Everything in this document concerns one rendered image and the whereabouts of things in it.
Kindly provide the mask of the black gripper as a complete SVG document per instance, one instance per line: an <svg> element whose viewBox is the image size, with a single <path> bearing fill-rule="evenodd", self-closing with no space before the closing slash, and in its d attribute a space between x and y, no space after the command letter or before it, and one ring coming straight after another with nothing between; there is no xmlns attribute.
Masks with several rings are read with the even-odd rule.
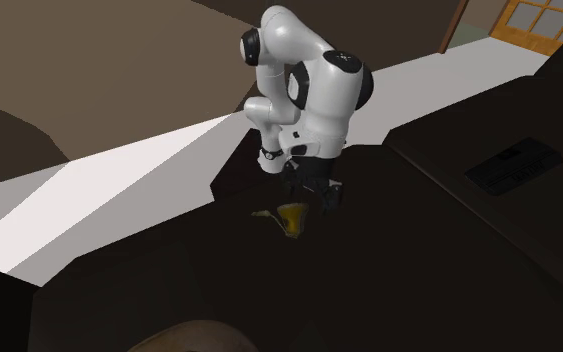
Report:
<svg viewBox="0 0 563 352"><path fill-rule="evenodd" d="M322 213L327 214L338 209L344 185L331 180L334 164L334 159L291 157L284 164L280 174L285 193L292 196L302 187L314 192L321 191Z"/></svg>

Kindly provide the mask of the yellow cup-shaped object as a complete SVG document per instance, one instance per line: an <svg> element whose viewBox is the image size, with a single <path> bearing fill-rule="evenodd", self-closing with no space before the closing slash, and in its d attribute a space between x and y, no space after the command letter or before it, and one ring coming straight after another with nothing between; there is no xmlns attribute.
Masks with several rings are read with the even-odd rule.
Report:
<svg viewBox="0 0 563 352"><path fill-rule="evenodd" d="M252 212L251 215L273 219L286 237L297 239L305 230L308 212L307 203L288 203L278 206L275 214L269 210L259 210Z"/></svg>

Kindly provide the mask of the brown rounded object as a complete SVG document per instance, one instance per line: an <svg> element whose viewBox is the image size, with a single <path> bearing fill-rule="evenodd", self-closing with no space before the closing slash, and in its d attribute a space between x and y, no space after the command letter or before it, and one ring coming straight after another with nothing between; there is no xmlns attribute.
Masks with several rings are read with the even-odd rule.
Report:
<svg viewBox="0 0 563 352"><path fill-rule="evenodd" d="M191 320L160 331L127 352L259 352L240 330L219 321Z"/></svg>

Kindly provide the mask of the wooden door with glass panes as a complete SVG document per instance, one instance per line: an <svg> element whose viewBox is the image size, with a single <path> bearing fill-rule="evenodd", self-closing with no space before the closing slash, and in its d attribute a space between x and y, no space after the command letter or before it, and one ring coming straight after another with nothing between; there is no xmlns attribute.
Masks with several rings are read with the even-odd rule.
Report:
<svg viewBox="0 0 563 352"><path fill-rule="evenodd" d="M550 56L563 44L563 0L507 0L489 35Z"/></svg>

